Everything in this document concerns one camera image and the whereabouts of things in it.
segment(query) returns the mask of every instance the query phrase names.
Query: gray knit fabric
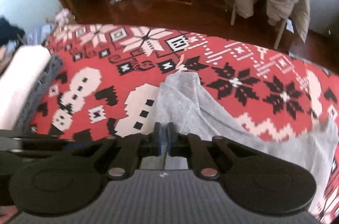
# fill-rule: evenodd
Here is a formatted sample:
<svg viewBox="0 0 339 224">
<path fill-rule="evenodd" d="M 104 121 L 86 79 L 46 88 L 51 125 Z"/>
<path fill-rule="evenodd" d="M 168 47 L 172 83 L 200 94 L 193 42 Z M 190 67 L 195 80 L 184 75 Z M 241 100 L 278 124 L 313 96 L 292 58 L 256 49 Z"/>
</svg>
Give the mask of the gray knit fabric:
<svg viewBox="0 0 339 224">
<path fill-rule="evenodd" d="M 245 131 L 200 85 L 199 76 L 194 72 L 169 75 L 160 85 L 156 107 L 155 121 L 164 125 L 173 122 L 179 133 L 197 134 L 207 141 L 215 135 L 222 135 L 308 170 L 317 183 L 310 211 L 323 197 L 338 144 L 338 128 L 332 120 L 313 132 L 286 142 L 264 142 Z M 166 168 L 182 168 L 186 164 L 183 158 L 180 158 L 179 165 L 174 161 L 168 158 Z"/>
<path fill-rule="evenodd" d="M 43 96 L 48 91 L 51 82 L 56 78 L 59 70 L 62 68 L 62 65 L 62 59 L 58 55 L 51 56 L 46 68 L 43 72 L 41 72 L 33 85 L 31 93 L 27 98 L 13 130 L 22 131 L 24 133 L 31 132 L 29 130 L 29 123 L 33 118 Z"/>
</svg>

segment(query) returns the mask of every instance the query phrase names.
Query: metal screw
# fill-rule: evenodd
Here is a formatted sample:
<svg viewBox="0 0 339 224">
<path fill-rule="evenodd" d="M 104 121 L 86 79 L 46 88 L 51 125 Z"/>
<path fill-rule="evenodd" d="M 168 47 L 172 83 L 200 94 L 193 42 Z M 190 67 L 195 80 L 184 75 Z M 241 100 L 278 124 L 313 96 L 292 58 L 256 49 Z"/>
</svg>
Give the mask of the metal screw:
<svg viewBox="0 0 339 224">
<path fill-rule="evenodd" d="M 121 177 L 125 174 L 125 170 L 123 168 L 111 168 L 108 174 L 113 177 Z"/>
<path fill-rule="evenodd" d="M 214 168 L 204 168 L 201 174 L 205 177 L 214 177 L 218 174 L 218 171 Z"/>
</svg>

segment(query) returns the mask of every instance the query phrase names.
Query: wooden floor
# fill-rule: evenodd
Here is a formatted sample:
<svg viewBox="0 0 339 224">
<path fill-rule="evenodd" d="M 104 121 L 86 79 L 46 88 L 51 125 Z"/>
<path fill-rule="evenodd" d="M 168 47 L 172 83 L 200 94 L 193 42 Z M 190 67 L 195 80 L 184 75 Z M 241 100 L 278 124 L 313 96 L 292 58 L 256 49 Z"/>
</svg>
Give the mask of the wooden floor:
<svg viewBox="0 0 339 224">
<path fill-rule="evenodd" d="M 263 6 L 256 6 L 255 15 L 248 19 L 237 16 L 230 25 L 231 11 L 225 11 L 222 0 L 184 0 L 191 5 L 170 0 L 123 0 L 110 5 L 110 1 L 72 0 L 77 9 L 78 22 L 84 24 L 126 24 L 166 27 L 192 31 L 227 39 L 234 39 L 267 48 L 273 48 L 278 28 L 267 23 Z M 339 73 L 335 63 L 338 48 L 331 41 L 312 31 L 306 43 L 297 34 L 285 30 L 278 50 L 289 51 Z"/>
</svg>

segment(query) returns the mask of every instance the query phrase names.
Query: snowflake pattern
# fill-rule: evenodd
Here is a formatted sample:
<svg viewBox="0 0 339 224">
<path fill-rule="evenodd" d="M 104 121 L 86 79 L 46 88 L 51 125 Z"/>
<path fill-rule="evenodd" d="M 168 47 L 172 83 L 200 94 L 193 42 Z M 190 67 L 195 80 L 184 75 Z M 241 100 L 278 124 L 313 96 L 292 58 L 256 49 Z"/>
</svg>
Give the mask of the snowflake pattern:
<svg viewBox="0 0 339 224">
<path fill-rule="evenodd" d="M 164 51 L 159 39 L 171 35 L 173 32 L 166 31 L 164 28 L 150 29 L 148 27 L 131 27 L 134 37 L 120 42 L 125 48 L 123 52 L 128 52 L 141 47 L 146 56 L 150 56 L 154 50 Z"/>
<path fill-rule="evenodd" d="M 338 213 L 337 211 L 335 211 L 333 217 L 332 211 L 339 202 L 338 187 L 334 188 L 331 186 L 330 188 L 327 188 L 326 191 L 328 191 L 327 199 L 323 197 L 319 201 L 316 209 L 312 212 L 312 214 L 316 216 L 317 220 L 320 223 L 330 224 Z"/>
<path fill-rule="evenodd" d="M 189 58 L 186 62 L 185 62 L 185 67 L 189 70 L 193 70 L 193 71 L 199 71 L 199 70 L 203 70 L 208 68 L 209 66 L 206 64 L 202 64 L 199 62 L 200 56 L 196 56 L 193 58 Z"/>
<path fill-rule="evenodd" d="M 54 34 L 55 42 L 63 41 L 64 43 L 73 38 L 73 32 L 81 30 L 81 25 L 66 25 L 60 32 Z"/>
<path fill-rule="evenodd" d="M 214 88 L 218 90 L 217 99 L 227 97 L 232 94 L 232 90 L 235 89 L 235 98 L 238 99 L 243 106 L 247 104 L 247 99 L 259 100 L 257 94 L 253 91 L 253 86 L 260 80 L 255 77 L 250 77 L 250 69 L 239 71 L 238 75 L 235 75 L 235 70 L 228 64 L 225 67 L 217 68 L 212 67 L 219 77 L 224 79 L 218 79 L 212 82 L 206 87 Z"/>
<path fill-rule="evenodd" d="M 91 41 L 93 47 L 96 48 L 100 43 L 107 43 L 106 33 L 109 33 L 116 28 L 117 26 L 114 25 L 91 25 L 89 27 L 90 31 L 80 37 L 81 45 Z"/>
<path fill-rule="evenodd" d="M 298 102 L 298 98 L 300 98 L 302 93 L 295 89 L 294 82 L 284 86 L 284 84 L 274 76 L 273 82 L 264 81 L 264 83 L 272 93 L 263 99 L 263 101 L 273 105 L 273 114 L 276 115 L 277 112 L 284 110 L 286 106 L 288 114 L 296 120 L 296 111 L 304 112 Z"/>
</svg>

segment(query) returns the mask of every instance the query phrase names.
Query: bed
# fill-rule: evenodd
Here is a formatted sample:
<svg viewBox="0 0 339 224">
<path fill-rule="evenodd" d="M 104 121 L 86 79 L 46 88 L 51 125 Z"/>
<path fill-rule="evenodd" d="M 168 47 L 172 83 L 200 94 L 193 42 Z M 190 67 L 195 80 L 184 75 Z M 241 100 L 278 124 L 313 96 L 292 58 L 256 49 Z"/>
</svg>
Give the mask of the bed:
<svg viewBox="0 0 339 224">
<path fill-rule="evenodd" d="M 30 130 L 81 142 L 149 133 L 158 87 L 197 72 L 203 87 L 249 133 L 288 141 L 328 117 L 339 123 L 339 77 L 277 51 L 210 35 L 129 25 L 68 25 L 46 42 L 63 67 Z M 339 149 L 314 216 L 339 212 Z"/>
</svg>

